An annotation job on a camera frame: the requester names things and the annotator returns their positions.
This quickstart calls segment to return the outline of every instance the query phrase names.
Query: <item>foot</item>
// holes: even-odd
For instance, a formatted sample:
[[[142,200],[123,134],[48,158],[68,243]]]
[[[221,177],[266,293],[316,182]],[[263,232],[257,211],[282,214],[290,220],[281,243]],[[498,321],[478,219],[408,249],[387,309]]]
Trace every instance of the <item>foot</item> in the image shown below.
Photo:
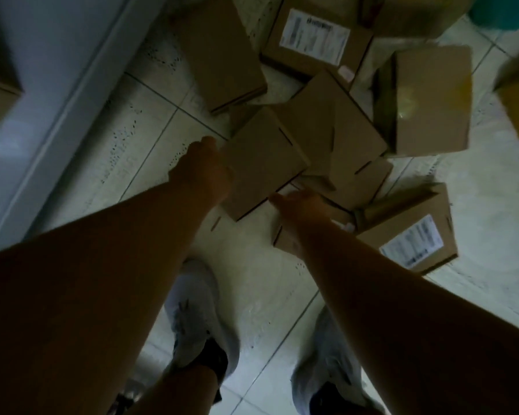
[[[345,404],[380,410],[382,407],[363,391],[361,366],[327,307],[319,314],[313,339],[313,355],[297,367],[292,376],[292,398],[298,413],[310,415],[312,398],[322,389],[330,393],[334,389],[332,384]]]
[[[221,384],[238,364],[240,344],[219,319],[219,288],[211,269],[201,261],[187,260],[164,307],[175,334],[170,367],[180,369],[199,360],[216,371]]]

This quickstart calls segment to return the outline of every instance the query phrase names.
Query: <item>stack of boxes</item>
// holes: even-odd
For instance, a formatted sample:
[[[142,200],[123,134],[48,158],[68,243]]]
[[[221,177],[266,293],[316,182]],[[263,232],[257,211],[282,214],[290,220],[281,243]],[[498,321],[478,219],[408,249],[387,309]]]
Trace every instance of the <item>stack of boxes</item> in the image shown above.
[[[468,147],[470,48],[395,52],[374,81],[373,120],[349,92],[374,36],[437,37],[470,5],[363,0],[350,22],[306,0],[283,0],[260,58],[231,0],[208,0],[180,17],[175,27],[208,108],[230,114],[223,153],[236,180],[223,203],[228,215],[238,221],[292,183],[319,193],[334,223],[413,272],[456,257],[445,185],[371,202],[392,170],[386,157]],[[260,59],[305,87],[286,103],[243,104],[267,89]],[[300,256],[281,227],[274,245]]]

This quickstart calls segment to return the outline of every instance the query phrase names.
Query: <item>teal object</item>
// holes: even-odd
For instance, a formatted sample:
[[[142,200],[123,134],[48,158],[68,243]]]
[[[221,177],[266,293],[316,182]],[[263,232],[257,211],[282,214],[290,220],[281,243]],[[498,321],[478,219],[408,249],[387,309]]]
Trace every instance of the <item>teal object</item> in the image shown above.
[[[519,0],[476,0],[469,12],[475,25],[489,29],[519,29]]]

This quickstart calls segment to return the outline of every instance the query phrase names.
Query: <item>hand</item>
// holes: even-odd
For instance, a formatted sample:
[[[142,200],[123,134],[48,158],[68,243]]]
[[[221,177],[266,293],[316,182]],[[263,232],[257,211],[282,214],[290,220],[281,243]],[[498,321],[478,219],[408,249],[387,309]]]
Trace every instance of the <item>hand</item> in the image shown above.
[[[284,229],[293,236],[297,236],[302,227],[330,222],[328,207],[310,189],[295,191],[286,196],[273,194],[269,201],[281,213]]]
[[[203,200],[211,208],[228,197],[233,179],[232,171],[224,165],[213,137],[192,143],[169,172],[169,182],[195,189],[204,195]]]

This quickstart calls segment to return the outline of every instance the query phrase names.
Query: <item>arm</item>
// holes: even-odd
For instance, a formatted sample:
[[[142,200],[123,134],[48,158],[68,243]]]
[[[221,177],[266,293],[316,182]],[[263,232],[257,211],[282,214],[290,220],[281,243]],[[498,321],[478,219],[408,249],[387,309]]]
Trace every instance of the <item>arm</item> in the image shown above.
[[[519,413],[519,329],[340,230],[316,195],[273,195],[393,415]]]
[[[207,137],[168,183],[0,252],[0,413],[104,414],[230,185]]]

